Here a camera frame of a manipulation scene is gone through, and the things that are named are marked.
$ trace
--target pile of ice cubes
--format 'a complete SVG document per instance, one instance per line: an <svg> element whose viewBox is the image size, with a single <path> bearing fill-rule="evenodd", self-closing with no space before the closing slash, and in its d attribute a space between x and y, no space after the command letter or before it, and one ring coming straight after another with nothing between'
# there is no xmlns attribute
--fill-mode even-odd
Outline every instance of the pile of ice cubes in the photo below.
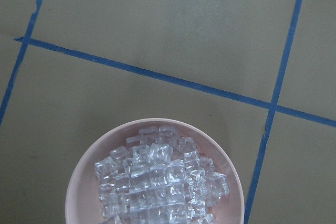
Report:
<svg viewBox="0 0 336 224"><path fill-rule="evenodd" d="M94 169L100 224L214 224L208 207L229 194L226 175L173 126L140 129Z"/></svg>

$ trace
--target blue tape line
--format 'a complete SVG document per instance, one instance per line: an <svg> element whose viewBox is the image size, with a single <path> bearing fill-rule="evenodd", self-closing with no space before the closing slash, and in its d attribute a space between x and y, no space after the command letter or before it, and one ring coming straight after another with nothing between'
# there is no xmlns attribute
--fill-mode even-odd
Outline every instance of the blue tape line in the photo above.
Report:
<svg viewBox="0 0 336 224"><path fill-rule="evenodd" d="M325 124L325 125L328 125L328 126L331 126L331 127L336 127L336 120L323 118L321 116L309 114L309 113L302 112L302 111L299 111L299 110L294 110L294 109L290 109L290 108L283 107L283 106L277 106L277 112L287 114L287 115L296 116L297 118L303 118L303 119L306 119L306 120L309 120L309 121L312 121L312 122Z"/></svg>
<svg viewBox="0 0 336 224"><path fill-rule="evenodd" d="M22 38L16 38L15 40L16 41L22 41ZM157 73L157 72L154 72L154 71L151 71L151 70L135 67L135 66L125 64L125 63L121 63L121 62L118 62L118 61L115 61L115 60L110 60L110 59L98 57L98 56L95 56L95 55L86 54L84 52L80 52L80 51L76 51L76 50L66 49L66 48L63 48L63 47L59 47L59 46L56 46L56 45L53 45L53 44L50 44L50 43L47 43L47 42L43 42L43 41L40 41L40 40L35 40L35 39L31 39L29 43L33 46L41 47L41 48L56 51L56 52L61 52L61 53L66 54L66 55L70 55L70 56L74 56L74 57L77 57L77 58L80 58L80 59L100 63L100 64L103 64L103 65L106 65L106 66L122 69L122 70L125 70L125 71L128 71L128 72L137 73L137 74L140 74L142 76L151 77L151 78L154 78L154 79L166 81L166 82L177 84L177 85L180 85L180 86L183 86L183 87L195 89L195 90L206 92L206 93L209 93L209 94L214 94L214 95L217 95L217 96L220 96L220 97L229 98L229 99L232 99L232 100L235 100L235 101L251 104L251 105L254 105L254 106L261 107L261 108L265 108L265 109L269 108L269 103L268 102L260 101L260 100L254 99L254 98L246 97L246 96L240 95L240 94L235 94L235 93L228 92L228 91L225 91L225 90L212 88L212 87L202 85L202 84L199 84L199 83L196 83L196 82L187 81L187 80L183 80L183 79L172 77L172 76L167 76L167 75L162 74L162 73Z"/></svg>
<svg viewBox="0 0 336 224"><path fill-rule="evenodd" d="M23 61L23 58L25 56L25 53L27 51L27 47L29 45L29 41L30 41L30 38L31 38L33 30L34 30L35 22L36 22L38 13L40 11L42 2L43 2L43 0L36 0L36 10L35 10L34 13L32 13L32 15L30 17L30 20L29 20L28 27L26 29L26 34L22 38L22 45L20 47L20 51L18 53L18 56L17 56L16 62L15 62L11 77L9 79L9 82L8 82L8 85L7 85L7 88L6 88L5 95L2 99L1 106L0 106L0 126L2 124L2 121L3 121L4 115L5 115L9 100L11 98L11 94L12 94L12 90L13 90L13 87L14 87L14 82L15 82L17 73L19 71L20 65L21 65L21 63Z"/></svg>
<svg viewBox="0 0 336 224"><path fill-rule="evenodd" d="M250 184L250 189L249 189L246 204L245 204L245 216L244 216L244 223L245 224L248 223L248 220L249 220L249 217L250 217L250 214L251 214L251 209L252 209L252 205L253 205L253 201L254 201L254 196L255 196L255 193L256 193L260 172L261 172L261 168L263 166L263 161L264 161L264 157L265 157L266 145L267 145L267 141L269 139L269 134L270 134L270 131L271 131L271 128L272 128L274 115L275 115L277 104L278 104L278 101L279 101L282 82L283 82L283 78L285 76L285 71L286 71L286 67L287 67L287 63L288 63L288 59L289 59L290 49L291 49L291 46L292 46L292 43L293 43L294 34L295 34L296 26L297 26L297 23L298 23L301 4L302 4L302 0L296 0L294 10L293 10L292 19L291 19L289 30L288 30L288 35L287 35L287 40L286 40L284 52L282 54L282 59L281 59L280 67L279 67L277 81L275 83L271 104L270 104L268 114L267 114L267 118L266 118L265 133L261 138L258 157L257 157L257 160L256 160L256 165L255 165L255 168L254 168L253 177L252 177L252 181L251 181L251 184Z"/></svg>

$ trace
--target gray floor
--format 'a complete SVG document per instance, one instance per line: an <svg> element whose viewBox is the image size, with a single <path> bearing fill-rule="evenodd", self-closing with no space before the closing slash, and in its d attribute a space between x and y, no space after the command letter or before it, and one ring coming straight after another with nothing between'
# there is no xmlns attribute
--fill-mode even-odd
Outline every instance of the gray floor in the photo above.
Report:
<svg viewBox="0 0 336 224"><path fill-rule="evenodd" d="M25 35L35 1L0 0L1 223L65 222L67 185L85 150L151 117L215 139L247 200L269 114L261 104L272 101L296 0L44 0L31 36L42 43L28 46L4 96L22 45L14 38ZM302 2L249 223L335 222L334 2Z"/></svg>

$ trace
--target bowl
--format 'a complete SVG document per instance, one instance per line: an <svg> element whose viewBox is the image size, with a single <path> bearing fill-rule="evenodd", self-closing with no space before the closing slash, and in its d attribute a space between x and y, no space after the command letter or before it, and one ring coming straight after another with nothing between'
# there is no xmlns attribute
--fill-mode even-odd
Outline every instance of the bowl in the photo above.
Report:
<svg viewBox="0 0 336 224"><path fill-rule="evenodd" d="M243 190L237 172L223 149L201 130L183 122L162 118L141 119L123 124L91 145L79 160L69 182L65 203L66 224L98 224L102 220L98 199L99 182L93 165L109 156L111 150L125 145L127 137L138 135L139 129L154 125L176 127L182 136L194 139L202 155L213 159L217 170L227 175L230 193L222 197L210 212L218 224L243 224Z"/></svg>

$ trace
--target floor tile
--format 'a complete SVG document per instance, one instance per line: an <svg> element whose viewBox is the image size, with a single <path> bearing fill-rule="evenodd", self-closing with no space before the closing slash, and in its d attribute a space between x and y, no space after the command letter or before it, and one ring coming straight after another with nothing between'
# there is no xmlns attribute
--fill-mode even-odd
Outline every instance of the floor tile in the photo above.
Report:
<svg viewBox="0 0 336 224"><path fill-rule="evenodd" d="M60 223L82 154L110 129L141 118L206 132L231 158L246 196L266 110L36 47L24 63L0 131L6 223Z"/></svg>
<svg viewBox="0 0 336 224"><path fill-rule="evenodd" d="M336 120L336 0L303 0L279 103Z"/></svg>
<svg viewBox="0 0 336 224"><path fill-rule="evenodd" d="M336 128L276 114L250 224L334 223Z"/></svg>
<svg viewBox="0 0 336 224"><path fill-rule="evenodd" d="M35 39L270 101L295 0L45 0Z"/></svg>

